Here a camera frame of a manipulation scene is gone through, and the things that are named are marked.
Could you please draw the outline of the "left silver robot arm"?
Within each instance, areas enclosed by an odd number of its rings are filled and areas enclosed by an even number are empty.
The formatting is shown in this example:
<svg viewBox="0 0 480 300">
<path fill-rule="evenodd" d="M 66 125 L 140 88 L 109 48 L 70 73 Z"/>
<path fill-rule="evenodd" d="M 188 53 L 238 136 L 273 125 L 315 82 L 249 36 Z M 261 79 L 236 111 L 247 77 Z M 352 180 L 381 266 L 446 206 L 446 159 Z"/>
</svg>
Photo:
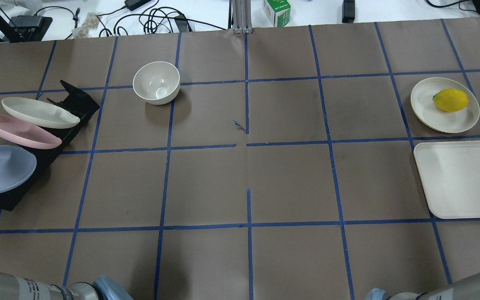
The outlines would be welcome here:
<svg viewBox="0 0 480 300">
<path fill-rule="evenodd" d="M 47 284 L 0 272 L 0 300 L 131 300 L 130 294 L 105 275 L 93 283 L 68 287 Z"/>
</svg>

